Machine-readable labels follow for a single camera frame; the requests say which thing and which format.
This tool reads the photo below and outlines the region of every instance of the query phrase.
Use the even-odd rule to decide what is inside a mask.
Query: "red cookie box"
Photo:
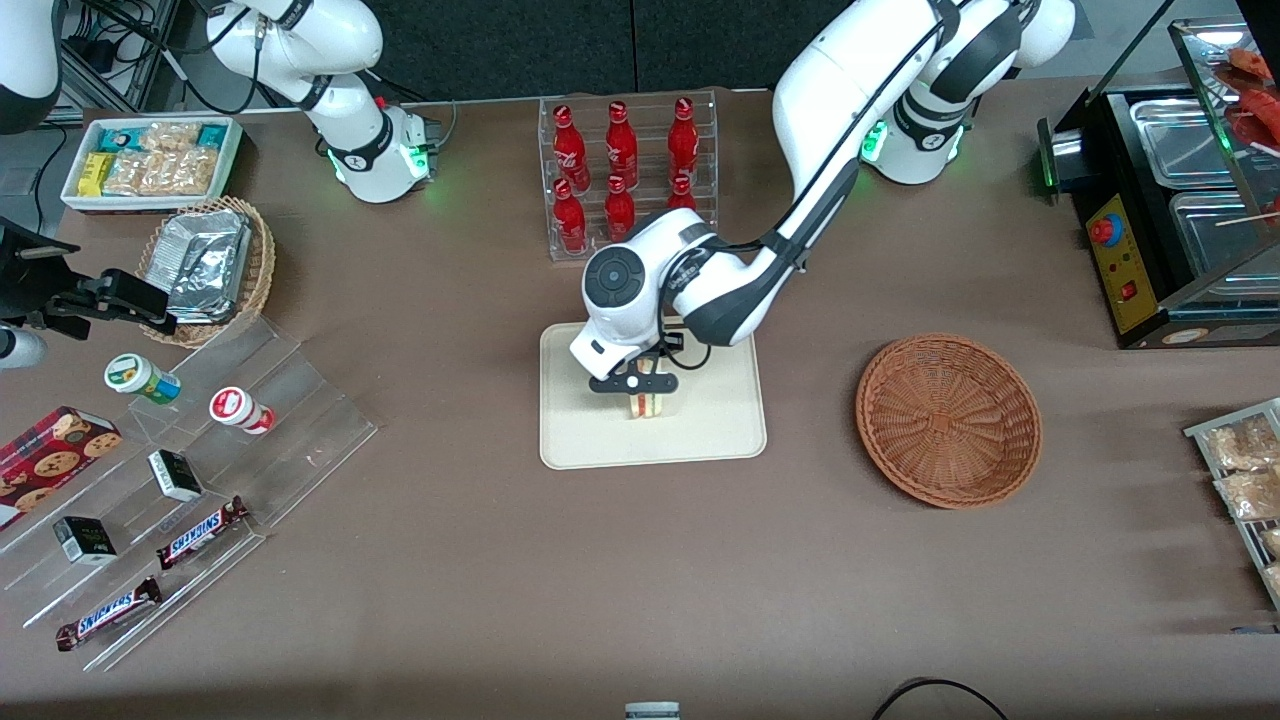
[[[59,407],[0,447],[0,530],[120,445],[115,425]]]

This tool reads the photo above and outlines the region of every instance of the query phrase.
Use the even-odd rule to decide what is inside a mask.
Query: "bottle rack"
[[[698,126],[698,182],[692,197],[698,214],[713,227],[719,220],[719,127],[716,117],[716,94],[709,90],[695,92],[648,92],[636,95],[544,97],[538,104],[539,158],[543,167],[543,200],[547,205],[547,237],[550,258],[556,263],[585,261],[596,250],[609,245],[604,217],[604,200],[609,196],[609,158],[604,135],[609,129],[609,102],[627,104],[628,122],[636,132],[639,145],[640,184],[631,190],[636,205],[636,222],[645,215],[667,209],[671,196],[668,181],[667,135],[676,119],[676,100],[694,101],[694,124]],[[586,250],[570,254],[561,242],[552,209],[556,196],[552,183],[561,177],[556,164],[556,120],[552,110],[568,105],[573,110],[573,124],[586,142],[586,165],[591,170],[591,187],[577,200],[586,213]]]

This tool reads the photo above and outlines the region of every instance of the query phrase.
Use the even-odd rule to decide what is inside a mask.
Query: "brown basket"
[[[266,227],[266,223],[262,222],[262,215],[252,205],[237,197],[218,197],[192,205],[191,208],[183,208],[174,213],[174,215],[170,215],[170,218],[191,213],[211,213],[214,210],[236,210],[244,214],[253,224],[253,237],[250,240],[248,259],[244,261],[244,275],[241,279],[236,315],[219,325],[178,325],[178,331],[172,336],[160,334],[151,328],[143,327],[142,332],[156,342],[180,345],[189,348],[200,347],[232,322],[257,315],[266,305],[266,296],[271,292],[271,273],[275,270],[275,241],[271,238],[271,228]],[[151,233],[151,242],[142,251],[142,261],[138,264],[138,277],[146,275],[161,227],[164,227],[164,223]]]
[[[872,359],[855,398],[858,433],[897,487],[938,507],[1014,495],[1041,455],[1036,398],[1009,363],[952,334],[900,340]]]

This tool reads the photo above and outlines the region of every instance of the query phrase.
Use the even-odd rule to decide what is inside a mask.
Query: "aluminum foil container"
[[[236,314],[253,229],[234,210],[170,218],[156,237],[146,281],[169,293],[182,324],[225,323]]]

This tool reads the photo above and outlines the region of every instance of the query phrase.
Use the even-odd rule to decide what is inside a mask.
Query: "red bottle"
[[[671,184],[672,191],[671,197],[667,199],[667,208],[689,208],[698,211],[698,201],[690,193],[692,187],[689,183],[689,176],[680,176]]]
[[[609,149],[609,172],[622,176],[627,190],[634,190],[640,184],[640,150],[636,131],[627,122],[626,102],[609,102],[609,132],[604,133],[604,145]]]
[[[609,176],[609,196],[604,200],[604,217],[609,220],[609,242],[622,242],[636,224],[636,204],[627,192],[622,176]]]
[[[690,184],[698,184],[698,126],[694,124],[694,101],[687,97],[676,100],[676,122],[667,135],[667,151],[671,154],[669,181],[678,176],[689,176]]]
[[[559,165],[561,176],[572,186],[573,195],[582,195],[591,187],[582,133],[573,127],[573,113],[568,105],[557,105],[552,115],[556,118],[556,164]]]
[[[582,204],[573,197],[573,188],[564,178],[556,178],[556,205],[552,214],[556,215],[556,228],[559,231],[561,243],[570,255],[586,251],[586,214],[582,213]]]

